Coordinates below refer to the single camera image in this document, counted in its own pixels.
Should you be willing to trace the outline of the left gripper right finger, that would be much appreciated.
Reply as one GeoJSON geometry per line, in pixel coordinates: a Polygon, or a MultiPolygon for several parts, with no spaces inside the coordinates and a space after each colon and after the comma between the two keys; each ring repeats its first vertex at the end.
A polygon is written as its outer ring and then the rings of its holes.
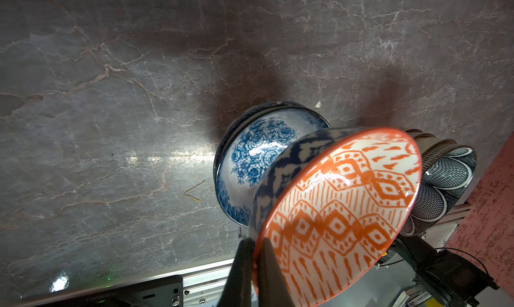
{"type": "Polygon", "coordinates": [[[294,307],[269,238],[264,239],[258,256],[257,287],[260,307],[294,307]]]}

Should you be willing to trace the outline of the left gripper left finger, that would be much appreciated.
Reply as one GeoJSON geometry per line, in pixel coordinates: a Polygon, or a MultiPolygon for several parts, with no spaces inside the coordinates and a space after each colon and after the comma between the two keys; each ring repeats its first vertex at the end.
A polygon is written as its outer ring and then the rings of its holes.
{"type": "Polygon", "coordinates": [[[246,238],[239,243],[217,307],[251,306],[253,250],[254,242],[251,238],[246,238]]]}

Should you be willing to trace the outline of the orange diamond pattern bowl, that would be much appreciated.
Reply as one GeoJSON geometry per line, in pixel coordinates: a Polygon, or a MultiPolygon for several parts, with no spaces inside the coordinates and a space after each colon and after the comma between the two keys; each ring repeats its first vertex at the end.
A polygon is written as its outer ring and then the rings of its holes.
{"type": "Polygon", "coordinates": [[[414,139],[396,128],[327,128],[269,166],[248,228],[269,240],[295,306],[318,306],[356,283],[405,225],[422,177],[414,139]]]}

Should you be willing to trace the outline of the blue floral bowl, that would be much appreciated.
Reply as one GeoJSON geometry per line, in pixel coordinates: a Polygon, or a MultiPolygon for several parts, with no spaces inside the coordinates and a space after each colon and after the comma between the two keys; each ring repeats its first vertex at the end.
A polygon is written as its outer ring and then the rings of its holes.
{"type": "Polygon", "coordinates": [[[226,149],[230,146],[232,141],[240,134],[242,130],[244,130],[255,119],[259,119],[265,114],[271,113],[276,110],[288,108],[306,110],[310,113],[319,116],[319,113],[317,113],[316,111],[309,109],[306,106],[303,106],[299,103],[290,101],[266,102],[247,109],[241,116],[233,120],[232,123],[229,125],[228,129],[225,131],[218,145],[216,155],[214,157],[213,176],[216,177],[218,173],[218,170],[221,166],[221,162],[223,159],[223,154],[226,152],[226,149]]]}
{"type": "Polygon", "coordinates": [[[235,223],[248,226],[253,194],[266,169],[298,138],[329,128],[321,115],[282,109],[251,122],[223,154],[214,186],[218,203],[235,223]]]}

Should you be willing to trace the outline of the dark flower pattern bowl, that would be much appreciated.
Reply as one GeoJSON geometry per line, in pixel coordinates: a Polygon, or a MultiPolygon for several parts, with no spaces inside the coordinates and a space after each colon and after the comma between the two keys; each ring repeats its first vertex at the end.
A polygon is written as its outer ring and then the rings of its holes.
{"type": "Polygon", "coordinates": [[[440,221],[463,196],[473,179],[475,149],[449,140],[422,153],[422,180],[400,234],[417,236],[440,221]]]}

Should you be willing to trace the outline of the pink striped bowl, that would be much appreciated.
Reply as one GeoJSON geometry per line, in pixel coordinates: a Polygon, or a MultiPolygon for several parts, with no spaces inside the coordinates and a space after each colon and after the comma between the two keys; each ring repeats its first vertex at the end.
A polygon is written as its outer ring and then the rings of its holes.
{"type": "Polygon", "coordinates": [[[406,130],[405,133],[410,135],[413,139],[436,138],[435,135],[423,132],[423,131],[418,130],[418,129],[409,129],[409,130],[406,130]]]}

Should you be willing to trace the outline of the green triangle pattern bowl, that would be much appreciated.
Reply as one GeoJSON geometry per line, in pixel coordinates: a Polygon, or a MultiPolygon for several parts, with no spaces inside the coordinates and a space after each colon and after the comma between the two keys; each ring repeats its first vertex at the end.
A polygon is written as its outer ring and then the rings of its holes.
{"type": "Polygon", "coordinates": [[[414,139],[422,155],[424,166],[431,166],[439,158],[458,147],[458,144],[451,139],[443,138],[419,138],[414,139]]]}

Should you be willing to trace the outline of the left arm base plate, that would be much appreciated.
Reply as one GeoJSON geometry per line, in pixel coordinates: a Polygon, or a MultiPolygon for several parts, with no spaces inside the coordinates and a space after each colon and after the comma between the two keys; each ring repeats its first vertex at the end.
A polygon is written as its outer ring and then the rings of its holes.
{"type": "Polygon", "coordinates": [[[169,276],[36,306],[183,306],[183,278],[169,276]]]}

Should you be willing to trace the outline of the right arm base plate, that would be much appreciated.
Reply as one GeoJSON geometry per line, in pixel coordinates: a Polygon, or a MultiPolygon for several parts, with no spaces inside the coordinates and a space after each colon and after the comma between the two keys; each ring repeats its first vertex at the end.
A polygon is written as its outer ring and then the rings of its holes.
{"type": "Polygon", "coordinates": [[[486,288],[499,289],[495,280],[472,262],[447,249],[437,251],[420,237],[399,235],[391,248],[443,306],[478,306],[477,295],[486,288]]]}

